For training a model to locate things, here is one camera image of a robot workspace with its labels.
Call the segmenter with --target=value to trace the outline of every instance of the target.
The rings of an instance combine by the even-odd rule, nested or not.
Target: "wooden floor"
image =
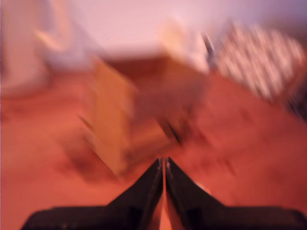
[[[58,76],[44,92],[1,100],[1,227],[36,210],[105,205],[155,157],[115,178],[87,147],[78,113],[86,76]],[[226,205],[279,205],[307,214],[307,125],[218,76],[191,138],[163,152]],[[170,229],[163,211],[161,229]]]

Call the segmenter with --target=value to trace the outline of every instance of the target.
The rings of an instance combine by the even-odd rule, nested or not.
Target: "wall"
[[[306,0],[69,0],[68,4],[76,39],[65,54],[49,55],[63,67],[82,63],[89,51],[106,56],[156,51],[159,29],[170,15],[213,40],[229,19],[275,27],[301,41],[307,37]]]

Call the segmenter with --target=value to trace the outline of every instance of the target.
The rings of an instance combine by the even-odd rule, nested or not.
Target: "white object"
[[[199,71],[209,71],[208,52],[201,33],[189,29],[180,20],[171,19],[164,25],[161,42],[172,58]]]
[[[1,22],[3,42],[1,95],[22,96],[48,85],[48,72],[40,57],[39,40],[48,50],[63,51],[69,47],[70,32],[65,19],[64,0],[50,2],[55,14],[57,39],[37,31],[41,27],[39,4],[34,0],[3,0]]]

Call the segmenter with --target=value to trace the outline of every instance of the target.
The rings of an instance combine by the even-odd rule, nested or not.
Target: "pillow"
[[[233,23],[222,40],[214,65],[223,76],[272,101],[294,77],[304,57],[296,40],[276,30]]]

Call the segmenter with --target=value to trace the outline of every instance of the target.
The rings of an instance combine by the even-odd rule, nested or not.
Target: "black plastic claw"
[[[22,230],[145,230],[162,191],[163,162],[158,159],[109,205],[39,211],[27,220]]]
[[[227,207],[165,162],[166,189],[186,230],[305,230],[306,218],[279,207]]]

